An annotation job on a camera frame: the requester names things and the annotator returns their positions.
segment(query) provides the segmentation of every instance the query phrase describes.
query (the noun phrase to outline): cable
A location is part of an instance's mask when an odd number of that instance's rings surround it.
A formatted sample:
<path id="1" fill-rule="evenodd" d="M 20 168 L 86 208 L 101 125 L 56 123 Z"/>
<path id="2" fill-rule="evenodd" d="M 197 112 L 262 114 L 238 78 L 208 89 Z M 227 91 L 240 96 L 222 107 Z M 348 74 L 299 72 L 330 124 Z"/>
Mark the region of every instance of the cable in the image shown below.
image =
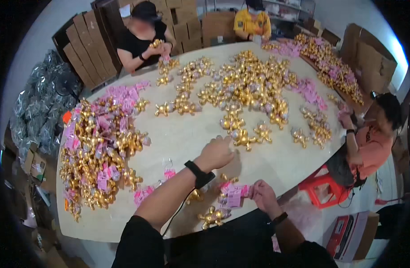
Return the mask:
<path id="1" fill-rule="evenodd" d="M 194 190 L 195 190 L 195 189 L 191 190 L 191 191 L 189 192 L 189 194 L 186 196 L 186 198 L 184 198 L 184 201 L 181 203 L 181 206 L 178 208 L 178 210 L 175 212 L 175 214 L 174 214 L 174 215 L 172 216 L 172 218 L 170 219 L 169 224 L 168 224 L 168 227 L 166 228 L 165 232 L 162 234 L 162 237 L 165 236 L 166 232 L 169 230 L 170 223 L 171 223 L 172 220 L 175 218 L 175 216 L 178 214 L 178 212 L 180 212 L 181 208 L 184 206 L 184 203 L 185 203 L 186 200 L 187 200 L 187 197 L 188 197 Z"/>

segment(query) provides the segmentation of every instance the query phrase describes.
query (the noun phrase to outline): plastic packaging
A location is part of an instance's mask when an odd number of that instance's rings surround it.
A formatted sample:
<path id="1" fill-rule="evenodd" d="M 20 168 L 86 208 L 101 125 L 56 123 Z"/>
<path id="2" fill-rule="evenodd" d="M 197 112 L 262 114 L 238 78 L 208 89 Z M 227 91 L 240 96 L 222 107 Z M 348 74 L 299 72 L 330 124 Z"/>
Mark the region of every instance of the plastic packaging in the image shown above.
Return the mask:
<path id="1" fill-rule="evenodd" d="M 62 115 L 76 105 L 71 90 L 78 94 L 81 87 L 69 65 L 53 50 L 32 69 L 10 117 L 11 137 L 19 148 L 22 167 L 31 142 L 38 144 L 41 153 L 57 157 L 63 131 Z"/>

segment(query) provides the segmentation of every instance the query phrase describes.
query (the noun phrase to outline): pink shirt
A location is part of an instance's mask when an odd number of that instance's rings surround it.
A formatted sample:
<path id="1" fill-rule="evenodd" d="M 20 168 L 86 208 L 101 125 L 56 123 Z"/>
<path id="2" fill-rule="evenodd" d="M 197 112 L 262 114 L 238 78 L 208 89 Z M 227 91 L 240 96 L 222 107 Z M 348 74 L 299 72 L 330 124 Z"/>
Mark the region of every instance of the pink shirt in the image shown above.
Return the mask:
<path id="1" fill-rule="evenodd" d="M 362 165 L 350 164 L 354 177 L 357 169 L 360 172 L 360 179 L 364 180 L 375 173 L 388 159 L 391 153 L 393 138 L 388 138 L 377 131 L 372 125 L 366 125 L 358 130 L 355 136 L 359 153 L 363 158 Z"/>

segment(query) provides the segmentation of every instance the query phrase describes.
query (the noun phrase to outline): smartwatch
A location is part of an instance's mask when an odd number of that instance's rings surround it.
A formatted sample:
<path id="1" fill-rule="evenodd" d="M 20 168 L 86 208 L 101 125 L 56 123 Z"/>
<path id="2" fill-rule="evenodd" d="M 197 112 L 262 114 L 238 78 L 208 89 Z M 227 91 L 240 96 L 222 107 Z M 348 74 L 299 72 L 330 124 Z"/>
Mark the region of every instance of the smartwatch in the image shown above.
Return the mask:
<path id="1" fill-rule="evenodd" d="M 200 189 L 205 186 L 208 182 L 215 178 L 213 172 L 205 173 L 203 172 L 194 162 L 187 161 L 184 164 L 191 172 L 196 176 L 195 189 Z"/>
<path id="2" fill-rule="evenodd" d="M 288 217 L 287 212 L 282 213 L 280 216 L 273 219 L 272 221 L 273 226 L 277 226 L 278 224 L 283 222 L 283 220 L 285 220 L 287 217 Z"/>

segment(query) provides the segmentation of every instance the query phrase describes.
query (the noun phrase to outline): black cap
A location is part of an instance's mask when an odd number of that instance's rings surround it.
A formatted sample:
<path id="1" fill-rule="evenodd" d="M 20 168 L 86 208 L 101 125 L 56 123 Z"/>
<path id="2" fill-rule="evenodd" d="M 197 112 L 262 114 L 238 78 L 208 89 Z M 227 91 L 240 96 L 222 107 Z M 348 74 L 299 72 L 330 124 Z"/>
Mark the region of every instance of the black cap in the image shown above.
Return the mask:
<path id="1" fill-rule="evenodd" d="M 132 18 L 141 19 L 143 21 L 154 22 L 160 21 L 161 16 L 157 15 L 156 6 L 148 1 L 137 4 L 131 11 Z"/>
<path id="2" fill-rule="evenodd" d="M 263 1 L 261 0 L 245 0 L 245 4 L 254 10 L 265 10 L 263 6 Z"/>

